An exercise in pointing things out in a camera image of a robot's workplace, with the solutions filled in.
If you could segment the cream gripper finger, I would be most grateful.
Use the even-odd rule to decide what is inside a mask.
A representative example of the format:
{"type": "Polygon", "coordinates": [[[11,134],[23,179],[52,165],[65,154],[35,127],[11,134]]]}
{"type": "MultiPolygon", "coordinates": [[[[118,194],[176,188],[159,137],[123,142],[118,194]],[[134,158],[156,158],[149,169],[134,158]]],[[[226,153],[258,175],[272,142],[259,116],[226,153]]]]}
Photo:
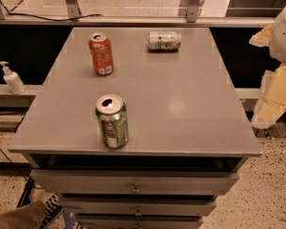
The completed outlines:
{"type": "Polygon", "coordinates": [[[270,45],[270,38],[273,24],[268,24],[261,31],[254,34],[249,43],[256,47],[268,47],[270,45]]]}
{"type": "Polygon", "coordinates": [[[260,98],[255,104],[252,126],[268,129],[286,112],[286,63],[266,71],[260,85],[260,98]]]}

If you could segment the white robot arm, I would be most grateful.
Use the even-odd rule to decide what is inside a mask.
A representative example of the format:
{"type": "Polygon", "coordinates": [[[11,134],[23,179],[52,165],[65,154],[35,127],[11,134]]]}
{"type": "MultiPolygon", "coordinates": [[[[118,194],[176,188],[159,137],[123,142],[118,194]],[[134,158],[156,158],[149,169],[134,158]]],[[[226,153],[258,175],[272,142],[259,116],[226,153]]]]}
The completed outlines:
{"type": "Polygon", "coordinates": [[[286,112],[286,7],[273,23],[253,35],[249,43],[268,47],[270,56],[280,62],[276,70],[266,71],[262,76],[260,98],[251,121],[255,128],[268,129],[286,112]]]}

